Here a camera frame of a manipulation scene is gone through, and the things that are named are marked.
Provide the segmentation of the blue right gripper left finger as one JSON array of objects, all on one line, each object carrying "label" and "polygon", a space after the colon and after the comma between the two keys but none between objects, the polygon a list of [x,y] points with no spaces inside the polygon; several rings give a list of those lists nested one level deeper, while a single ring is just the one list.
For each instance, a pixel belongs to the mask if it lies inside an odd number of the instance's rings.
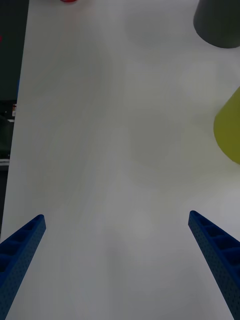
[{"label": "blue right gripper left finger", "polygon": [[4,320],[46,230],[37,215],[0,244],[0,319]]}]

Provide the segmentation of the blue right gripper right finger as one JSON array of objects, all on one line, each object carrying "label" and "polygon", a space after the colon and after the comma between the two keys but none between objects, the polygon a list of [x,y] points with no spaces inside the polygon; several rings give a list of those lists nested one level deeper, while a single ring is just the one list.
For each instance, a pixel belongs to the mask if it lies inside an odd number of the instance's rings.
[{"label": "blue right gripper right finger", "polygon": [[232,317],[240,320],[240,242],[194,210],[188,226]]}]

